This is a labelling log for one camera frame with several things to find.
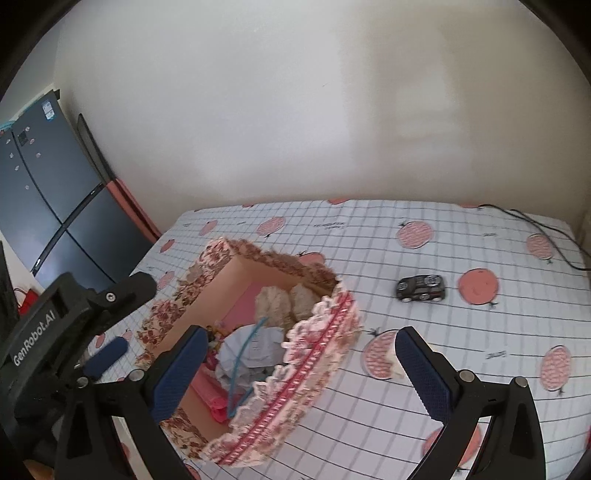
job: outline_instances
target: fabric storage basket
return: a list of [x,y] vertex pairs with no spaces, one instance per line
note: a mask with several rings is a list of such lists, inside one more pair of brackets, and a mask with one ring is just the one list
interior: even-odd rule
[[146,351],[136,365],[146,368],[188,325],[199,325],[206,317],[203,312],[211,312],[213,304],[225,300],[220,295],[225,285],[232,297],[232,279],[240,268],[253,275],[268,275],[268,281],[298,281],[318,292],[332,293],[314,306],[312,317],[287,333],[284,365],[277,365],[265,381],[253,384],[254,393],[221,431],[211,428],[191,391],[172,418],[161,423],[169,439],[189,458],[235,467],[264,463],[282,445],[329,383],[360,330],[351,293],[325,265],[304,265],[298,257],[263,252],[246,240],[220,238],[207,245],[187,277],[179,281],[173,299],[152,306],[138,332]]

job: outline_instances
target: sticker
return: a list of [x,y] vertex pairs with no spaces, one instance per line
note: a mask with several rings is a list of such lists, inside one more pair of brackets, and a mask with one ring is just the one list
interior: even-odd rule
[[53,107],[51,106],[51,102],[49,100],[43,102],[42,107],[43,107],[43,113],[45,114],[45,118],[47,118],[49,121],[52,121],[55,118],[56,113],[53,111]]
[[98,337],[96,337],[95,348],[100,348],[103,343],[105,343],[105,334],[101,333]]
[[311,263],[320,263],[324,265],[325,262],[324,255],[319,252],[302,252],[300,253],[298,260],[304,265],[309,265]]
[[269,236],[282,228],[284,225],[285,217],[273,217],[268,219],[266,222],[261,223],[256,229],[256,232],[261,236]]
[[338,198],[338,199],[328,199],[326,200],[331,205],[340,205],[341,203],[348,202],[350,199],[346,198]]
[[552,347],[545,355],[540,366],[540,383],[549,392],[558,391],[562,395],[563,387],[569,381],[571,354],[564,345]]
[[166,288],[168,286],[168,284],[173,280],[173,278],[174,278],[174,272],[172,270],[169,272],[166,272],[160,278],[160,280],[158,280],[158,283],[156,284],[156,290],[162,290],[163,288]]
[[471,305],[494,305],[492,301],[499,291],[499,280],[490,270],[475,268],[460,277],[457,287],[462,298]]
[[420,248],[433,238],[433,228],[425,222],[408,222],[396,234],[405,248]]
[[169,240],[163,246],[160,247],[160,253],[163,254],[164,252],[166,252],[166,250],[168,250],[173,245],[174,245],[174,239]]
[[363,349],[362,365],[370,377],[377,380],[392,378],[392,361],[387,357],[390,346],[394,343],[397,330],[389,330],[378,334]]
[[201,228],[201,230],[199,231],[199,236],[204,236],[207,235],[209,232],[211,232],[217,225],[217,220],[210,220],[208,221],[208,223],[206,223],[203,228]]
[[525,244],[530,254],[540,260],[550,260],[554,256],[552,244],[544,235],[540,235],[539,233],[530,235],[525,241]]
[[[435,430],[435,432],[433,432],[431,435],[429,435],[427,440],[425,440],[425,442],[423,443],[423,456],[425,456],[427,454],[427,452],[430,450],[433,443],[435,443],[435,440],[437,440],[437,437],[439,437],[439,434],[441,433],[442,429],[443,428]],[[460,459],[460,463],[458,464],[458,468],[462,467],[462,465],[465,465],[467,462],[470,461],[470,459],[472,457],[474,457],[476,455],[476,453],[478,452],[478,449],[480,448],[481,443],[482,443],[482,431],[480,430],[480,425],[476,425],[476,430],[474,430],[474,433],[472,434],[472,438],[470,438],[470,442],[468,443],[468,446],[466,447],[466,451],[464,452],[464,455],[462,455],[462,458]]]

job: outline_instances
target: bed sheet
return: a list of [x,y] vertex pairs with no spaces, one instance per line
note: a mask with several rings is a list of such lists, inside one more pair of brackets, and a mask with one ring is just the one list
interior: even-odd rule
[[[534,218],[570,233],[564,222]],[[153,302],[174,294],[210,240],[245,238],[263,249],[321,254],[354,292],[365,326],[334,381],[272,461],[220,468],[179,454],[203,480],[406,478],[441,424],[429,418],[408,380],[380,380],[364,351],[381,333],[411,325],[457,369],[493,382],[526,377],[544,436],[547,478],[565,478],[584,452],[591,423],[591,296],[586,273],[569,267],[537,233],[497,210],[427,202],[335,199],[184,213],[136,270],[158,281]],[[551,237],[583,266],[571,242],[554,232]],[[474,269],[486,278],[465,276]],[[443,302],[394,298],[398,279],[427,273],[444,277]],[[472,304],[480,301],[486,303]],[[130,343],[107,380],[135,368],[143,348],[134,333],[153,302],[106,333],[107,341],[123,335]],[[506,356],[487,359],[500,351]],[[479,424],[482,434],[487,421]],[[473,455],[458,478],[472,461]]]

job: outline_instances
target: refrigerator door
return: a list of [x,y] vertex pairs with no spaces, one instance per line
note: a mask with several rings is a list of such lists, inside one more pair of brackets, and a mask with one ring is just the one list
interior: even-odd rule
[[0,137],[0,231],[32,270],[60,222],[35,187],[15,143],[12,132],[5,130]]
[[115,281],[128,277],[152,247],[108,189],[98,193],[75,218],[68,231]]
[[76,245],[65,232],[53,247],[35,275],[38,282],[47,288],[62,273],[72,272],[76,281],[86,288],[101,291],[113,284],[99,267]]
[[53,90],[12,125],[22,158],[41,194],[64,222],[99,183]]

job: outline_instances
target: black toy car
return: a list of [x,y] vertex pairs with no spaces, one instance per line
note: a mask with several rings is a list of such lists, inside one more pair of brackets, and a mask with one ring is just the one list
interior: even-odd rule
[[403,278],[396,285],[396,298],[401,301],[442,301],[445,298],[445,282],[441,275]]

